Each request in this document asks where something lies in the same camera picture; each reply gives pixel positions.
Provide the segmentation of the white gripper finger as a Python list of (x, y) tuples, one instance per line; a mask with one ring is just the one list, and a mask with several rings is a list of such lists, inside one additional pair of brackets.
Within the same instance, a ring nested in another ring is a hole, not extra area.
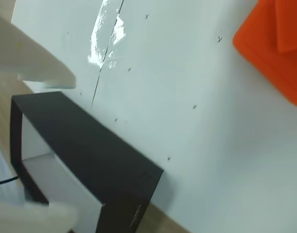
[(74, 89), (76, 77), (48, 50), (0, 15), (0, 71), (44, 88)]
[(68, 233), (77, 221), (78, 211), (61, 203), (0, 202), (0, 233)]

